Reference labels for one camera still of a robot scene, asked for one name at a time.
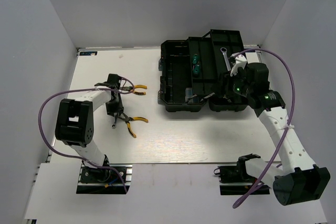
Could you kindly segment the small silver combination wrench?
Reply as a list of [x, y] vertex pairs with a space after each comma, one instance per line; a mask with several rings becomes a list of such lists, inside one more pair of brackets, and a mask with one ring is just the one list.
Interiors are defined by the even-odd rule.
[[111, 125], [111, 127], [112, 127], [113, 129], [116, 128], [116, 121], [114, 121], [114, 123]]

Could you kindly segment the large silver ratchet wrench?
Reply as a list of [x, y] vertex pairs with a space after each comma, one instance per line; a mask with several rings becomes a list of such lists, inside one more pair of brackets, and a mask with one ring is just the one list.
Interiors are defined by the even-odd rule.
[[220, 50], [221, 50], [221, 53], [223, 54], [223, 58], [224, 58], [224, 61], [225, 61], [227, 71], [231, 71], [230, 62], [229, 62], [229, 59], [228, 59], [228, 56], [227, 56], [227, 49], [225, 47], [222, 47]]

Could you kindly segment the green stubby screwdriver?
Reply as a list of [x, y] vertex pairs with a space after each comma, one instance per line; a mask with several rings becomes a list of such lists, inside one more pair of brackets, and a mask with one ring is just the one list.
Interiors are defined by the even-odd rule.
[[199, 55], [198, 54], [194, 54], [193, 57], [192, 57], [192, 64], [193, 65], [198, 65], [199, 64]]
[[195, 64], [193, 66], [193, 76], [198, 77], [200, 75], [200, 69], [201, 69], [200, 65], [199, 64]]

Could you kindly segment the black plastic toolbox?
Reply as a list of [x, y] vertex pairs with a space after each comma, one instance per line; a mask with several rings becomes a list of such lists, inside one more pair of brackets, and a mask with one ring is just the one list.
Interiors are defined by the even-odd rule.
[[[227, 71], [220, 49], [227, 49], [228, 58], [244, 50], [237, 30], [212, 29], [202, 37], [185, 40], [166, 40], [161, 44], [159, 60], [160, 89], [158, 103], [168, 112], [199, 112], [208, 104], [215, 112], [239, 112], [247, 108], [244, 97], [226, 98], [217, 94], [219, 78]], [[201, 67], [199, 76], [193, 76], [192, 57], [198, 54]], [[185, 89], [192, 88], [193, 96], [185, 103]]]

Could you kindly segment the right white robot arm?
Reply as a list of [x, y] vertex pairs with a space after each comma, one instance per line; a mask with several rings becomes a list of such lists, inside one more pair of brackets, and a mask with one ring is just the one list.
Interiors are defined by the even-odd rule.
[[263, 185], [273, 190], [283, 206], [318, 200], [330, 180], [328, 169], [319, 167], [305, 151], [291, 124], [293, 112], [287, 111], [280, 93], [270, 89], [268, 76], [264, 63], [236, 63], [226, 77], [225, 90], [247, 100], [276, 148], [268, 162], [256, 154], [239, 157], [238, 177], [245, 182], [256, 180], [233, 204], [234, 209]]

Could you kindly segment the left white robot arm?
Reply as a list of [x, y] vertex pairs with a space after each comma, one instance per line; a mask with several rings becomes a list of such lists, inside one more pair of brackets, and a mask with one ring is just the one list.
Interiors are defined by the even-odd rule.
[[122, 77], [109, 74], [107, 81], [97, 83], [94, 90], [86, 92], [75, 99], [63, 99], [59, 105], [55, 137], [70, 146], [84, 158], [84, 162], [93, 168], [93, 176], [101, 182], [110, 178], [111, 168], [108, 158], [93, 140], [93, 113], [105, 106], [107, 115], [116, 121], [123, 113], [121, 94], [112, 92], [119, 90]]

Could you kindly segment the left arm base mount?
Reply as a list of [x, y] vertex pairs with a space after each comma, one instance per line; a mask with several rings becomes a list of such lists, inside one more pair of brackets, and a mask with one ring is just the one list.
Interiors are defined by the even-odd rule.
[[78, 195], [125, 195], [131, 185], [132, 165], [116, 165], [114, 169], [97, 169], [81, 166], [76, 194]]

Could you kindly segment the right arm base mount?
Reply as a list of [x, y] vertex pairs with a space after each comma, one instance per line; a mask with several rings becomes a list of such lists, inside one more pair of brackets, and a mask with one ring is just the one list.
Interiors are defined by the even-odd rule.
[[219, 178], [221, 196], [242, 196], [247, 193], [257, 178], [242, 178], [235, 165], [218, 166], [214, 175]]

